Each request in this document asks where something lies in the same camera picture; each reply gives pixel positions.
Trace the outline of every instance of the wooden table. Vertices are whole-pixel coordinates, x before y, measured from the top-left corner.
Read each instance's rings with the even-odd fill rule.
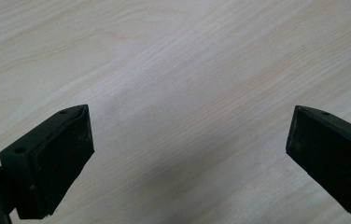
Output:
[[[351,223],[285,153],[295,105],[351,122],[351,1],[0,1],[0,151],[89,104],[52,217]]]

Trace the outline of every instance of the light wood surface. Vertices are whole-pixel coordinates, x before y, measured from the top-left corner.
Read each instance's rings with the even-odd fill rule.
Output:
[[[285,153],[295,105],[351,122],[351,1],[0,1],[0,151],[89,104],[52,217],[351,223]]]

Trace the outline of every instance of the wood grain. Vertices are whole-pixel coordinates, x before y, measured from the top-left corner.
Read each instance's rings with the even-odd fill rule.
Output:
[[[351,223],[285,154],[295,105],[351,122],[351,1],[0,1],[0,151],[80,104],[96,153],[14,223]]]

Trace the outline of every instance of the screw hole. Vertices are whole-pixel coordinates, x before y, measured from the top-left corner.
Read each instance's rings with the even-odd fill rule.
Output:
[[[14,152],[16,154],[22,154],[23,152],[25,152],[26,148],[25,147],[17,147]]]

